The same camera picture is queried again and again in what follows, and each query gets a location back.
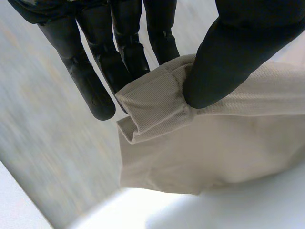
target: beige fabric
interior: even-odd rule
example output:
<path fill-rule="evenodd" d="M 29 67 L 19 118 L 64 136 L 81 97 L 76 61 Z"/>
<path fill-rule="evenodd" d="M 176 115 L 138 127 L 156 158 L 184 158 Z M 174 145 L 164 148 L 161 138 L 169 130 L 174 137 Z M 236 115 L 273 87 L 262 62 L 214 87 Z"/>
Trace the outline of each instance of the beige fabric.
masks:
<path fill-rule="evenodd" d="M 189 107 L 182 84 L 194 55 L 120 90 L 123 187 L 198 194 L 275 174 L 305 154 L 305 69 L 267 62 L 229 96 Z"/>

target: fabric fold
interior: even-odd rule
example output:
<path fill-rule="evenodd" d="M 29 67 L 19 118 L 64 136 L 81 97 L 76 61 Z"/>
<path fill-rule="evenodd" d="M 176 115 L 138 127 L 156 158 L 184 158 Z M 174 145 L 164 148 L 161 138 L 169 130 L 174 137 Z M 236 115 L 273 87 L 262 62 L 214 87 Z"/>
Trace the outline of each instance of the fabric fold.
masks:
<path fill-rule="evenodd" d="M 195 55 L 172 60 L 121 89 L 116 97 L 130 117 L 118 127 L 131 144 L 170 133 L 197 115 L 302 115 L 305 71 L 289 64 L 266 62 L 234 92 L 200 110 L 184 100 L 183 82 Z"/>

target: white table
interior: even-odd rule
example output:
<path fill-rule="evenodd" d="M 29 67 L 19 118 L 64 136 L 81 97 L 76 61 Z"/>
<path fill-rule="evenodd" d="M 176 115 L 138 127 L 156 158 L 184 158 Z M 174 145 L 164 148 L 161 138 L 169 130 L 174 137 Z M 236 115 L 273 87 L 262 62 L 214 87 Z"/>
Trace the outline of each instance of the white table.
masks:
<path fill-rule="evenodd" d="M 0 229 L 52 229 L 1 162 Z"/>

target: robotic hand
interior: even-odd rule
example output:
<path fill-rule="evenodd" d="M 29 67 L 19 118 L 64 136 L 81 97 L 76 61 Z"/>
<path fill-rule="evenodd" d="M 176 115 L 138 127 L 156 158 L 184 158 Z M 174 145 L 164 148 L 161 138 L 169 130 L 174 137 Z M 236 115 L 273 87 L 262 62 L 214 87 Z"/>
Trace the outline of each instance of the robotic hand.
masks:
<path fill-rule="evenodd" d="M 183 85 L 193 108 L 227 96 L 305 29 L 305 0 L 216 0 L 216 5 L 219 17 Z"/>
<path fill-rule="evenodd" d="M 138 35 L 142 0 L 8 1 L 27 21 L 38 24 L 99 120 L 112 118 L 115 105 L 88 60 L 76 22 L 112 93 L 150 71 Z M 163 64 L 179 56 L 171 32 L 177 2 L 143 1 L 150 43 Z"/>

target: black robotic finger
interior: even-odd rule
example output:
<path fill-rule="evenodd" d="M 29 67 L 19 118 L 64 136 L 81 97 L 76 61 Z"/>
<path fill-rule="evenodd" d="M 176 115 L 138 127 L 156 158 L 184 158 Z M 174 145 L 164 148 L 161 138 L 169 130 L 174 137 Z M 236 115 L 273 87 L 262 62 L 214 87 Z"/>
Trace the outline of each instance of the black robotic finger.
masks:
<path fill-rule="evenodd" d="M 172 35 L 177 0 L 143 0 L 149 41 L 161 65 L 179 57 Z"/>
<path fill-rule="evenodd" d="M 133 79 L 113 43 L 109 4 L 84 9 L 76 18 L 109 88 L 117 93 Z"/>
<path fill-rule="evenodd" d="M 139 41 L 142 0 L 110 0 L 116 42 L 132 78 L 148 73 L 144 47 Z"/>
<path fill-rule="evenodd" d="M 112 118 L 115 105 L 88 60 L 75 18 L 60 18 L 39 28 L 57 50 L 94 117 Z"/>

